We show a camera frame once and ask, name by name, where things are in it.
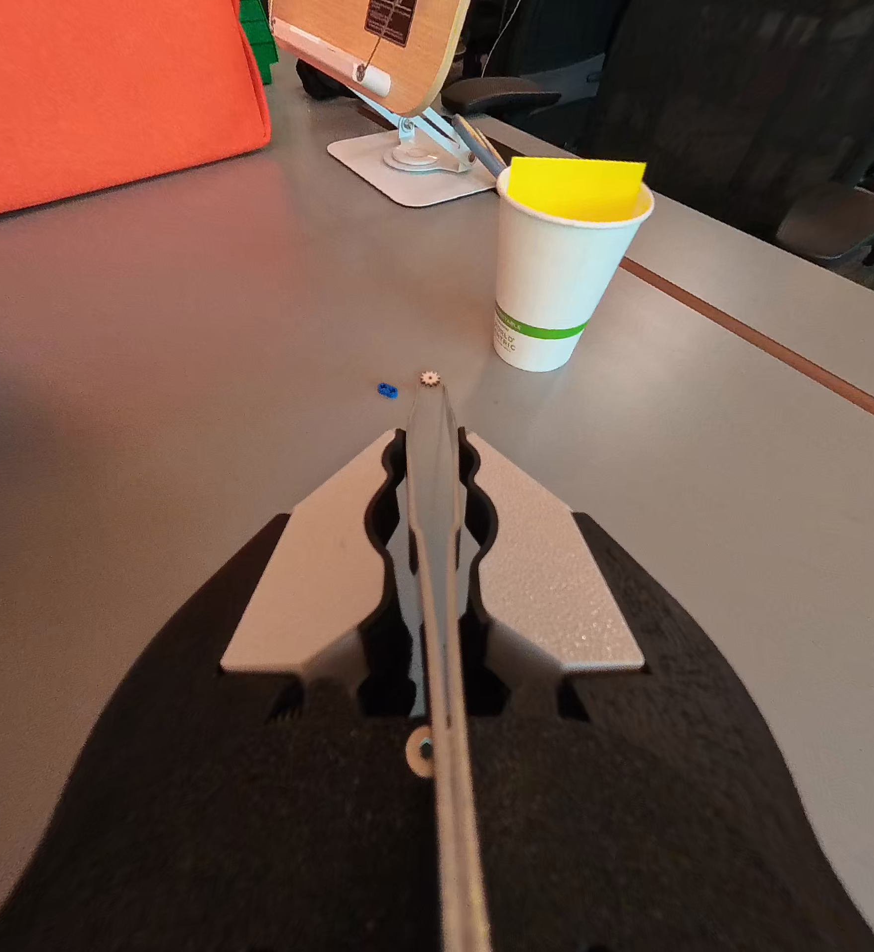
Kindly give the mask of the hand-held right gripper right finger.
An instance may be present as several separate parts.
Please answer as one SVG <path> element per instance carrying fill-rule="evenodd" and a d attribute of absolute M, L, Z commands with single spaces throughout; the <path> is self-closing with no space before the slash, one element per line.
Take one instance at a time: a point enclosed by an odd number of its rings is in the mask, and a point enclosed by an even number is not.
<path fill-rule="evenodd" d="M 467 713 L 496 717 L 526 685 L 585 718 L 573 680 L 644 673 L 646 659 L 580 516 L 500 451 L 458 431 L 465 527 L 477 548 L 460 618 Z"/>

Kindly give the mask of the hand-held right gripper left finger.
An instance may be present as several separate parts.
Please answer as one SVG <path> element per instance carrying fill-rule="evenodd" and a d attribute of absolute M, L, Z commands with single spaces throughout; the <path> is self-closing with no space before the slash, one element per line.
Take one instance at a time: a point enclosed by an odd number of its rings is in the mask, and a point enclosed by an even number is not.
<path fill-rule="evenodd" d="M 416 701 L 412 637 L 387 544 L 400 521 L 406 432 L 387 430 L 300 501 L 220 666 L 341 684 L 364 715 L 406 716 Z"/>

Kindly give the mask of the long metal tweezers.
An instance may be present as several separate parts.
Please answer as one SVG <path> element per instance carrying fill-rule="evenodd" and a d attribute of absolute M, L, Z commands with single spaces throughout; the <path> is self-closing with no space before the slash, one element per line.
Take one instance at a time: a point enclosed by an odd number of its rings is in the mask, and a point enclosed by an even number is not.
<path fill-rule="evenodd" d="M 407 524 L 416 553 L 430 721 L 443 950 L 489 951 L 458 613 L 459 439 L 443 383 L 419 384 L 407 423 Z"/>

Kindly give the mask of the white paper cup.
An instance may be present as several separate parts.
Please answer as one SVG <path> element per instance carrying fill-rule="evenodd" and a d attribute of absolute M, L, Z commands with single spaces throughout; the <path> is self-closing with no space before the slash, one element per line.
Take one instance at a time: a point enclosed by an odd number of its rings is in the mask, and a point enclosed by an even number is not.
<path fill-rule="evenodd" d="M 493 343 L 505 363 L 549 372 L 570 359 L 655 199 L 643 176 L 634 217 L 608 223 L 554 217 L 509 198 L 510 165 L 496 183 Z"/>

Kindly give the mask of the yellow sticky note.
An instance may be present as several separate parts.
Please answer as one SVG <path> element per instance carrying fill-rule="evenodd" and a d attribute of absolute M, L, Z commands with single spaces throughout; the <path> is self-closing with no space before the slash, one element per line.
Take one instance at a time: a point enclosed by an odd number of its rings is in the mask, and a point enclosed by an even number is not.
<path fill-rule="evenodd" d="M 645 162 L 516 157 L 505 189 L 526 208 L 554 217 L 608 223 L 634 217 Z"/>

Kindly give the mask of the black mesh office chair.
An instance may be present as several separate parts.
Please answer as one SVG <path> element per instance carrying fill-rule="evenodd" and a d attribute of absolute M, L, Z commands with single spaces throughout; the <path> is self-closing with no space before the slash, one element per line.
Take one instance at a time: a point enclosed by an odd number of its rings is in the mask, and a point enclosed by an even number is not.
<path fill-rule="evenodd" d="M 448 114 L 485 114 L 558 148 L 579 150 L 628 1 L 470 2 L 461 77 Z"/>
<path fill-rule="evenodd" d="M 872 245 L 874 1 L 628 2 L 579 156 L 824 267 Z"/>

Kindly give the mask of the orange felt storage bin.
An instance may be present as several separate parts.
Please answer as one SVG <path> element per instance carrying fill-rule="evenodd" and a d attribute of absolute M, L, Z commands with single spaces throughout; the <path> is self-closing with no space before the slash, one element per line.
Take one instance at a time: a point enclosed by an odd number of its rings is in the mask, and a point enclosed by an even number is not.
<path fill-rule="evenodd" d="M 270 138 L 238 2 L 0 1 L 0 213 Z"/>

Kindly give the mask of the green plastic tray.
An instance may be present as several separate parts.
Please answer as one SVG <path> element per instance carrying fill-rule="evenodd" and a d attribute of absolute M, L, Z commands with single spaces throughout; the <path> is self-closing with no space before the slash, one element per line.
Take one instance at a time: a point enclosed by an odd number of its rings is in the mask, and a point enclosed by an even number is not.
<path fill-rule="evenodd" d="M 279 62 L 268 20 L 266 1 L 239 1 L 239 20 L 264 85 L 272 83 L 272 66 Z"/>

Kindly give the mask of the wooden book stand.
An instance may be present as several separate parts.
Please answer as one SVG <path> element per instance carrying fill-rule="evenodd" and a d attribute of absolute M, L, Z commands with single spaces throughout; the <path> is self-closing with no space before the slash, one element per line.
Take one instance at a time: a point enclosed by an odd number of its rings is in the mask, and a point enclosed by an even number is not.
<path fill-rule="evenodd" d="M 467 1 L 274 1 L 283 52 L 350 89 L 392 127 L 327 152 L 405 208 L 429 208 L 495 189 L 451 122 L 434 109 L 453 62 Z"/>

